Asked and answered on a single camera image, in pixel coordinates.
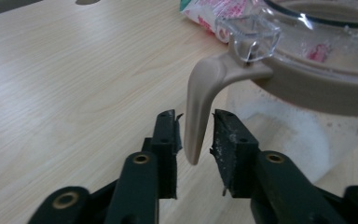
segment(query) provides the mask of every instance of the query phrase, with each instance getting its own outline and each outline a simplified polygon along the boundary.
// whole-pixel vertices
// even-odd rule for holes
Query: wooden table
[[[178,8],[44,0],[0,14],[0,224],[27,222],[56,189],[118,178],[156,115],[185,111],[191,69],[227,46]],[[223,91],[214,107],[224,104]],[[210,127],[205,148],[211,138]],[[160,223],[253,223],[248,200],[221,196],[208,150],[195,167],[181,151],[178,165],[179,199],[160,201]],[[318,183],[338,194],[349,184],[358,149]]]

